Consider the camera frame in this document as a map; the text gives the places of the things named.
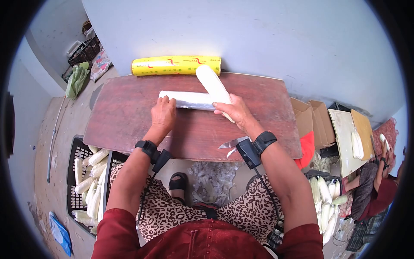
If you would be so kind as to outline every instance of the pile of corn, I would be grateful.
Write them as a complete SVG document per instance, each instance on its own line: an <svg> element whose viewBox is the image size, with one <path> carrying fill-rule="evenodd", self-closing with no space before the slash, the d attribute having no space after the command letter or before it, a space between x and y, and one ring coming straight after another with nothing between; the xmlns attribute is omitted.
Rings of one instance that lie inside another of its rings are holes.
<svg viewBox="0 0 414 259"><path fill-rule="evenodd" d="M75 192L82 194L82 204L87 211L74 210L72 215L77 222L91 227L91 233L96 234L96 227L104 217L104 183L109 150L89 146L93 155L85 159L75 158ZM82 176L82 167L86 173Z"/></svg>
<svg viewBox="0 0 414 259"><path fill-rule="evenodd" d="M323 244L329 242L335 233L339 214L339 205L347 202L347 196L340 194L339 181L325 182L322 177L309 179L312 188L313 202L318 217L319 232L323 235Z"/></svg>

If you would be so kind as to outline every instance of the plastic wrap roll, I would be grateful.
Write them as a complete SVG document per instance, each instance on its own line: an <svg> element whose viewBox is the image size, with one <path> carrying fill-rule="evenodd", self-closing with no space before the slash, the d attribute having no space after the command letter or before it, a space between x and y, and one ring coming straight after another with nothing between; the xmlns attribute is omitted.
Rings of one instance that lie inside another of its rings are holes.
<svg viewBox="0 0 414 259"><path fill-rule="evenodd" d="M209 94L197 92L161 91L158 97L168 96L177 100L177 108L214 111L213 101Z"/></svg>
<svg viewBox="0 0 414 259"><path fill-rule="evenodd" d="M221 71L221 57L163 56L139 58L131 63L131 73L141 75L195 75L201 65L208 65L217 74Z"/></svg>

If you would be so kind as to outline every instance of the black wrist device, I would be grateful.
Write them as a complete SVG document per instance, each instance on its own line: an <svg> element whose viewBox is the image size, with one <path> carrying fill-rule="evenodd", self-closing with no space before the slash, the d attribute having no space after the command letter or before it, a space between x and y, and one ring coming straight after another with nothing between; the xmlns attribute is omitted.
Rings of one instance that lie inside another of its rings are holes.
<svg viewBox="0 0 414 259"><path fill-rule="evenodd" d="M151 164L154 165L152 171L158 173L158 171L170 160L171 153L167 150L159 152L157 146L150 140L140 140L135 144L135 148L142 148L142 151L147 154L151 160Z"/></svg>
<svg viewBox="0 0 414 259"><path fill-rule="evenodd" d="M236 145L236 148L249 169L253 169L262 164L262 161L260 160L261 154L275 141L277 141L275 135L269 131L265 131L253 142L250 142L250 139L245 139L239 142Z"/></svg>

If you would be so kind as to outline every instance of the cardboard box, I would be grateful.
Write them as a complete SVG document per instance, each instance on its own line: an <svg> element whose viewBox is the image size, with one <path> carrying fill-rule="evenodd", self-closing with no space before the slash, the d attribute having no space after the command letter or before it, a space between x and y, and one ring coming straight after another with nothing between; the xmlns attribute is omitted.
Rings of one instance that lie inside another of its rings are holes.
<svg viewBox="0 0 414 259"><path fill-rule="evenodd" d="M315 134L315 149L330 147L335 144L335 132L324 102L310 100L312 107L313 132Z"/></svg>
<svg viewBox="0 0 414 259"><path fill-rule="evenodd" d="M293 112L295 113L296 125L299 131L299 137L302 138L309 132L313 131L312 108L295 98L290 98Z"/></svg>

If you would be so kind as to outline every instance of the red shirt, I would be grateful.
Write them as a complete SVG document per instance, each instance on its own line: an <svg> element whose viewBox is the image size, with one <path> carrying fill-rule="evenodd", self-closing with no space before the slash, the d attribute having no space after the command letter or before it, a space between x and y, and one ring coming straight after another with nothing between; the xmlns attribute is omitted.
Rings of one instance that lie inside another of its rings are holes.
<svg viewBox="0 0 414 259"><path fill-rule="evenodd" d="M397 188L398 186L394 180L382 179L378 192L375 189L372 190L371 201L358 220L369 219L385 210L394 199Z"/></svg>
<svg viewBox="0 0 414 259"><path fill-rule="evenodd" d="M142 248L135 217L126 210L105 212L98 225L92 258L273 258L254 237L221 220L198 220L178 225ZM323 258L317 224L288 231L278 255L284 258Z"/></svg>

